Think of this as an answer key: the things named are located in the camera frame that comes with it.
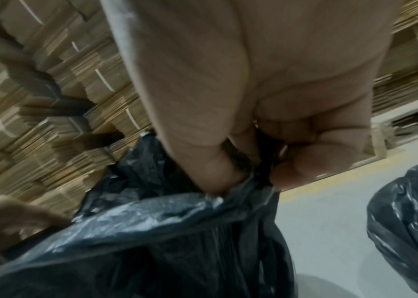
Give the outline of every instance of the gray floor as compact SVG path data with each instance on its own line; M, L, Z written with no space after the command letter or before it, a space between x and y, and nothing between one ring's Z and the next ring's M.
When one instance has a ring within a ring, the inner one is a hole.
M366 205L418 164L418 141L382 161L281 194L277 224L294 258L300 298L417 298L366 235Z

